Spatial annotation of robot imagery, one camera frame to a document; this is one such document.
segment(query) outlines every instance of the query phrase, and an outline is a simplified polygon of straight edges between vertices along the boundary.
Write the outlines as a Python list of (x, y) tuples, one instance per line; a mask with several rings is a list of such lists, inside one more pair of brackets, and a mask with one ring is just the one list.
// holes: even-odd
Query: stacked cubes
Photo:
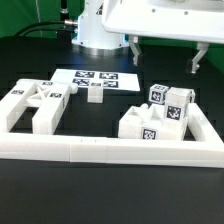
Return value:
[(119, 138), (183, 140), (187, 128), (187, 106), (194, 102), (193, 89), (155, 84), (150, 88), (153, 104), (131, 107), (119, 122)]

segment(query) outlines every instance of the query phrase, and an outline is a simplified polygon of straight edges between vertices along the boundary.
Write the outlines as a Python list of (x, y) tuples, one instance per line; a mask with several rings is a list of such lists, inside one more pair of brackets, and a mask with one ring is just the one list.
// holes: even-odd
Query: cube with marker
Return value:
[(191, 96), (189, 89), (171, 87), (166, 94), (164, 119), (183, 121)]
[(149, 102), (164, 104), (166, 99), (166, 93), (168, 90), (169, 90), (168, 86), (163, 86), (159, 84), (151, 86), (149, 91)]

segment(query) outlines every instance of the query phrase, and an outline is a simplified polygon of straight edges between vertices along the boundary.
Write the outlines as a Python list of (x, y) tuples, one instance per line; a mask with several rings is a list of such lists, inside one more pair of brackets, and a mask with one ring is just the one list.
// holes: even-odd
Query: cable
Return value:
[(57, 29), (44, 29), (44, 28), (32, 29), (32, 30), (28, 30), (27, 32), (25, 32), (23, 34), (23, 37), (27, 36), (29, 33), (36, 32), (36, 31), (55, 31), (55, 32), (57, 32)]
[(32, 25), (29, 25), (23, 29), (21, 29), (20, 31), (18, 31), (15, 36), (20, 36), (23, 32), (34, 28), (34, 27), (38, 27), (38, 26), (47, 26), (47, 25), (57, 25), (57, 24), (64, 24), (64, 21), (50, 21), (50, 22), (42, 22), (42, 23), (34, 23)]
[[(55, 32), (57, 32), (58, 30), (60, 30), (60, 29), (45, 29), (45, 28), (32, 29), (32, 30), (28, 30), (27, 32), (25, 32), (23, 34), (23, 37), (27, 36), (29, 33), (36, 32), (36, 31), (55, 31)], [(66, 31), (66, 32), (71, 32), (71, 33), (75, 32), (74, 30), (71, 30), (71, 29), (62, 29), (62, 30)]]

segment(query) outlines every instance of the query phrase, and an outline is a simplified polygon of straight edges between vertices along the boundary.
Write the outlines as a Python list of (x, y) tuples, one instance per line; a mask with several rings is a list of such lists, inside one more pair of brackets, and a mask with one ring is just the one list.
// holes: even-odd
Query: small white cube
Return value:
[(190, 102), (191, 90), (171, 87), (166, 94), (164, 119), (182, 121)]
[(103, 80), (91, 79), (88, 87), (88, 103), (103, 103)]
[(168, 90), (168, 86), (162, 86), (159, 84), (151, 86), (149, 91), (149, 101), (152, 103), (163, 104)]
[(185, 107), (190, 102), (191, 90), (171, 87), (166, 93), (166, 104)]

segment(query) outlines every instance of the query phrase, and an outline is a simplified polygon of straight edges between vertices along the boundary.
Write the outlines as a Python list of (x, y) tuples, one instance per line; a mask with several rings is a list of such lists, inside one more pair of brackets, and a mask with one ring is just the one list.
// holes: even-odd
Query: white wall block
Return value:
[(103, 80), (91, 79), (88, 87), (88, 103), (103, 103)]
[(35, 83), (17, 84), (0, 101), (0, 132), (9, 132), (26, 110), (26, 98), (36, 91)]
[(106, 163), (223, 167), (224, 145), (191, 141), (109, 141)]
[(188, 127), (196, 141), (222, 143), (221, 138), (196, 103), (187, 109)]
[(0, 134), (0, 158), (70, 161), (69, 137), (2, 133)]
[(70, 96), (70, 86), (56, 83), (32, 119), (34, 134), (53, 134)]
[(105, 163), (107, 138), (82, 137), (70, 147), (70, 162)]

